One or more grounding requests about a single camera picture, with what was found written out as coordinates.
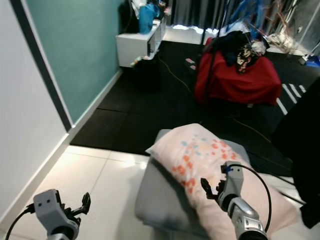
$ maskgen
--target black floor mat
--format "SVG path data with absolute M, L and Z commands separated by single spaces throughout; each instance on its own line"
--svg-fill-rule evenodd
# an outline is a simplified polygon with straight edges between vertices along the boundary
M 191 90 L 195 77 L 186 68 L 185 59 L 195 60 L 198 50 L 198 45 L 164 41 L 158 53 L 172 73 Z M 267 56 L 285 84 L 303 85 L 307 89 L 320 75 L 316 68 L 301 66 L 299 56 L 287 57 L 279 53 Z M 153 145 L 161 129 L 199 123 L 218 137 L 243 145 L 257 171 L 291 175 L 289 160 L 256 132 L 230 118 L 236 113 L 237 120 L 270 138 L 284 116 L 278 106 L 247 108 L 215 100 L 210 110 L 203 109 L 162 62 L 159 62 L 159 70 L 161 88 L 156 92 L 139 89 L 130 71 L 125 71 L 71 144 L 147 155 L 145 150 Z

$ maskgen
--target pile of clothes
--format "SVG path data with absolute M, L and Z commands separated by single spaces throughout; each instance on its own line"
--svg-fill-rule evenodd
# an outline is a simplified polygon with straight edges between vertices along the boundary
M 236 65 L 239 74 L 244 74 L 246 68 L 255 64 L 259 57 L 265 55 L 269 48 L 267 41 L 260 35 L 251 40 L 251 33 L 232 31 L 223 37 L 214 38 L 204 48 L 204 53 L 220 51 L 228 67 Z

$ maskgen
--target white baseboard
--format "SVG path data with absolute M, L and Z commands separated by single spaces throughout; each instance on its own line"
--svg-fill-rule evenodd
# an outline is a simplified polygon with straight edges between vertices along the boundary
M 61 141 L 52 150 L 50 155 L 44 160 L 43 164 L 38 168 L 35 174 L 31 177 L 29 182 L 24 186 L 20 194 L 15 198 L 12 204 L 8 207 L 7 211 L 4 213 L 4 217 L 0 218 L 0 240 L 2 239 L 2 233 L 6 233 L 10 228 L 12 222 L 16 219 L 19 213 L 24 209 L 29 199 L 32 197 L 33 193 L 37 190 L 39 185 L 45 179 L 47 174 L 56 164 L 60 156 L 65 152 L 66 148 L 69 146 L 72 139 L 80 131 L 83 125 L 92 116 L 96 108 L 108 94 L 110 89 L 115 85 L 117 80 L 122 75 L 122 70 L 119 70 L 109 83 L 103 88 L 99 95 L 92 101 L 90 106 L 82 114 L 75 125 L 72 126 L 70 131 L 63 136 Z

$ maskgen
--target white wall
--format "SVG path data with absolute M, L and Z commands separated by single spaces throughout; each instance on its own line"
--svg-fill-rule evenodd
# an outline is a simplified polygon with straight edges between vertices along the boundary
M 0 0 L 0 222 L 65 135 L 9 0 Z

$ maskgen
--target gray ottoman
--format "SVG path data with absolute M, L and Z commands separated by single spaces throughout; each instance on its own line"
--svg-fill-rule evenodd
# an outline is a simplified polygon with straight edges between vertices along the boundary
M 170 129 L 159 132 L 156 141 Z M 249 161 L 243 146 L 224 140 L 233 150 Z M 180 231 L 209 239 L 190 206 L 184 188 L 154 158 L 150 158 L 137 195 L 135 215 L 144 224 L 166 231 Z

